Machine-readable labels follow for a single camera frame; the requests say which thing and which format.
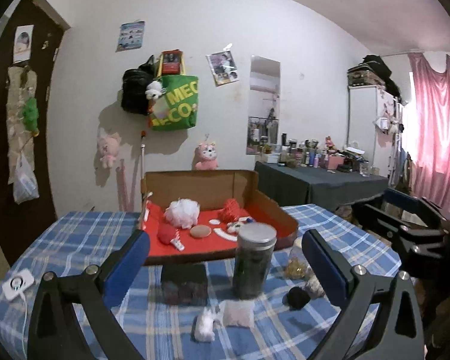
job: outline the dark wooden door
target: dark wooden door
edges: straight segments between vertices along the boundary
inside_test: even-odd
[[[17,26],[34,25],[30,68],[37,74],[35,97],[39,111],[39,135],[34,138],[35,176],[40,197],[20,205],[8,185],[8,140],[6,128],[8,67],[13,62]],[[56,213],[48,179],[47,102],[56,50],[63,30],[32,0],[21,0],[0,37],[0,246],[12,265],[55,220]]]

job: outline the metal screw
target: metal screw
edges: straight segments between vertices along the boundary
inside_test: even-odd
[[[367,269],[362,265],[356,265],[353,267],[353,270],[357,275],[363,276],[367,273]]]
[[[98,265],[89,265],[85,268],[87,275],[94,275],[98,272]]]
[[[408,274],[408,272],[400,271],[398,273],[398,277],[401,278],[402,280],[408,280],[410,278],[410,275]]]
[[[45,273],[43,274],[43,279],[44,279],[45,281],[50,281],[50,280],[52,280],[54,277],[55,277],[55,274],[54,274],[53,272],[45,272]]]

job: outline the red yarn ball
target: red yarn ball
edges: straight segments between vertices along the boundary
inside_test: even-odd
[[[158,227],[157,237],[162,244],[170,245],[170,241],[176,237],[176,229],[168,223],[161,223]]]
[[[240,206],[235,199],[228,199],[219,212],[218,218],[224,223],[236,222],[240,218]]]

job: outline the pink curtain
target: pink curtain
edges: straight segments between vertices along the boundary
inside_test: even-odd
[[[444,73],[421,53],[408,54],[415,83],[417,156],[412,191],[450,215],[450,56]]]

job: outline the pink box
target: pink box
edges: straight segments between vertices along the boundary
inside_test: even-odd
[[[344,159],[345,157],[339,157],[339,156],[334,156],[334,155],[330,155],[328,157],[328,169],[336,169],[337,166],[342,165],[344,163]]]

